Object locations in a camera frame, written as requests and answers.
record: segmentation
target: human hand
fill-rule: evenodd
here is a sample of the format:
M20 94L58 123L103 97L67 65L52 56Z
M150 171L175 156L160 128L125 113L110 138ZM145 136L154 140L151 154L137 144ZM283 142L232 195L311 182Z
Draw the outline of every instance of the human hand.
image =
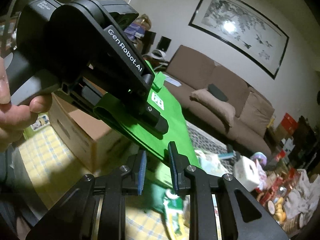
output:
M35 123L38 113L47 112L51 104L52 96L44 95L35 97L29 106L12 105L4 60L0 57L0 152L19 140L23 130Z

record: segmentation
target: beige pillow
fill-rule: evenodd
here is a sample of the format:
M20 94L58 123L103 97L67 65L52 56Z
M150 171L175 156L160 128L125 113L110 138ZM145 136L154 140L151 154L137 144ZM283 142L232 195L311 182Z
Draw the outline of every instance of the beige pillow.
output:
M225 121L230 127L233 126L233 118L235 117L236 110L229 103L220 101L206 89L193 91L190 95L190 99L197 101L208 108L211 112Z
M264 98L251 91L239 119L263 137L274 111Z

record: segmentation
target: white tissue box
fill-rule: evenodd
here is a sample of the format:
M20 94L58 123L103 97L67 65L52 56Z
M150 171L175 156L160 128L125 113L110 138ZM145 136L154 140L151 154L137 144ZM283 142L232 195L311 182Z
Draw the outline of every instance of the white tissue box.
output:
M256 165L245 156L241 156L241 159L235 163L233 175L249 192L253 191L260 184Z

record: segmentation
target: fingernail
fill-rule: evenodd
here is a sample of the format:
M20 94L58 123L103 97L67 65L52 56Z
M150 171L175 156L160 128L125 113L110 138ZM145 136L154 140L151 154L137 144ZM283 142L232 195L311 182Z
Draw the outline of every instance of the fingernail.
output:
M30 111L33 113L42 113L43 112L44 105L40 104L39 102L34 102L30 106Z
M0 104L4 105L10 102L9 84L5 79L0 79Z

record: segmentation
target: black picture frame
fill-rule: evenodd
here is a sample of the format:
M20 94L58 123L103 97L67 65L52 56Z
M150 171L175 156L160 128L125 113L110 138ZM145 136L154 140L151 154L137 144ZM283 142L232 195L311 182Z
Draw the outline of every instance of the black picture frame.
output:
M239 48L238 46L236 46L235 44L231 43L230 41L227 41L225 40L224 38L222 38L221 36L215 34L215 33L212 33L210 32L209 30L206 30L198 25L195 25L193 24L193 21L195 19L195 16L197 14L197 11L199 10L203 0L200 0L193 15L192 15L192 18L188 24L188 26L191 26L193 28L196 28L197 30L200 30L204 33L207 33L217 39L219 39L220 41L223 41L224 43L228 44L229 46L233 47L234 49L236 49L237 51L241 52L243 55L245 55L246 57L248 57L250 60L252 60L255 64L257 64L261 69L263 69L272 79L275 79L276 78L276 75L279 71L279 68L281 66L281 63L282 63L282 60L284 58L284 54L285 54L285 51L287 49L287 45L288 45L288 42L289 42L289 36L282 30L279 28L279 26L277 24L275 24L273 21L271 21L268 17L266 17L264 14L262 14L261 12L259 12L258 10L256 10L255 8L253 8L252 6L250 6L249 4L241 1L241 0L237 0L238 2L244 4L245 6L249 7L250 9L254 10L256 13L258 13L260 16L264 17L266 20L268 20L270 23L272 23L276 28L278 28L279 31L281 31L283 33L284 36L286 36L286 42L285 42L285 46L284 46L284 50L283 50L283 53L282 53L282 56L280 58L280 61L279 61L279 64L277 66L277 70L276 72L273 74L271 73L263 64L261 64L259 61L257 61L255 58L253 58L250 54L248 54L247 52L245 52L244 50L242 50L241 48Z

